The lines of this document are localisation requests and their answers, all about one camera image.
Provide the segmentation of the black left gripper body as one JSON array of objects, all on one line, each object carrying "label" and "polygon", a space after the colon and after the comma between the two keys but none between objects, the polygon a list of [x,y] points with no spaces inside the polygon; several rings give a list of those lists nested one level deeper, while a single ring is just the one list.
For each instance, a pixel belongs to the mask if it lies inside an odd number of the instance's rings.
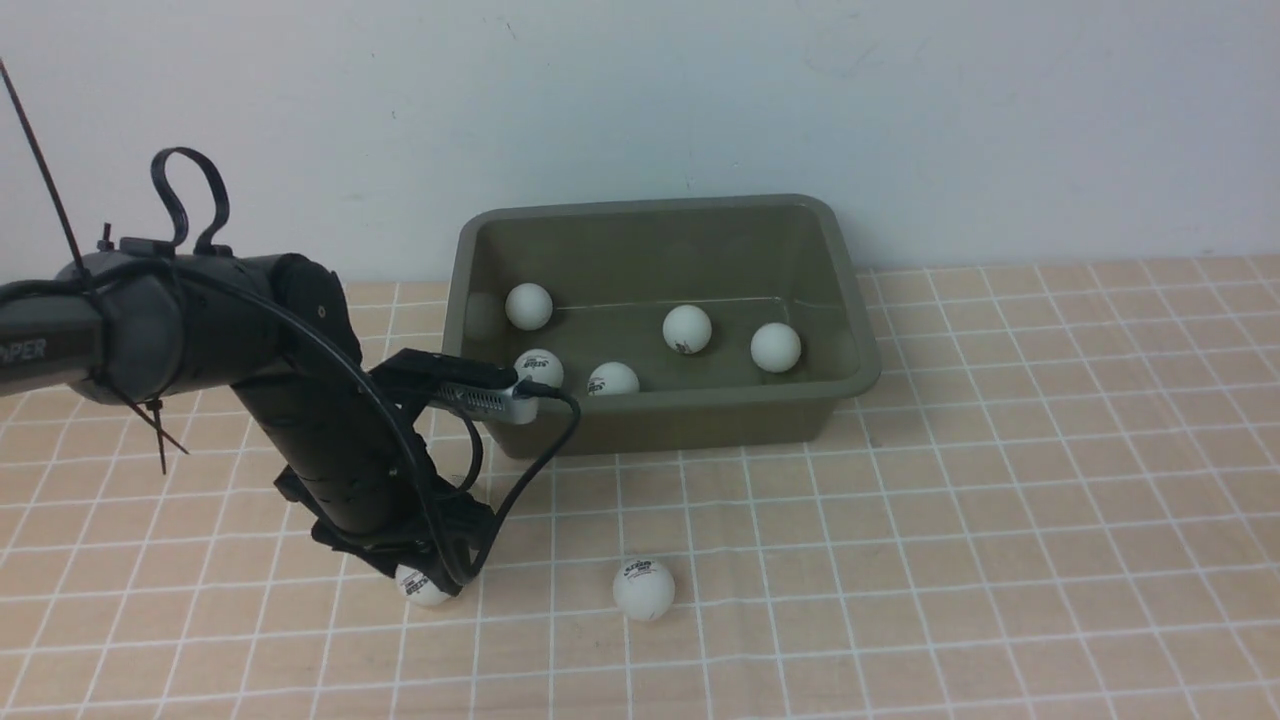
[{"label": "black left gripper body", "polygon": [[[438,492],[436,506],[442,519],[444,539],[449,534],[470,534],[490,530],[494,510],[471,495],[451,493],[449,486],[440,477],[434,479]],[[397,479],[383,483],[360,483],[347,480],[310,482],[292,470],[283,470],[275,479],[280,495],[303,505],[314,516],[314,525],[332,525],[348,533],[369,533],[383,528],[398,527],[408,536],[421,542],[416,557],[404,561],[408,568],[425,571],[428,551],[435,543],[435,536],[428,524],[419,493],[407,483]]]}]

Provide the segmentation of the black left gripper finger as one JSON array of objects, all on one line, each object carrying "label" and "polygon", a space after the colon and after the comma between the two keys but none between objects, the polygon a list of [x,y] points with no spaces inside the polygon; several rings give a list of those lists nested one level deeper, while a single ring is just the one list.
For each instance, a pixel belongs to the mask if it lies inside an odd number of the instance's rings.
[{"label": "black left gripper finger", "polygon": [[397,578],[404,561],[416,557],[421,551],[421,542],[398,527],[352,534],[332,525],[312,525],[312,539],[330,551],[365,562],[392,580]]},{"label": "black left gripper finger", "polygon": [[428,551],[425,577],[442,593],[456,597],[479,575],[492,546],[493,534],[489,530],[449,534]]}]

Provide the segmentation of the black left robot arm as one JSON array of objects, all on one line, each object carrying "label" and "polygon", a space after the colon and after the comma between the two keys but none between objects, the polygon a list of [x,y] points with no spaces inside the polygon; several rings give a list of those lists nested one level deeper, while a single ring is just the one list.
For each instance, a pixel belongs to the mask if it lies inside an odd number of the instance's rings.
[{"label": "black left robot arm", "polygon": [[283,456],[276,488],[317,543],[447,594],[480,573],[503,512],[442,477],[413,425],[515,373],[412,348],[365,370],[340,282],[296,254],[84,263],[3,287],[5,395],[67,386],[159,429],[165,398],[227,387]]}]

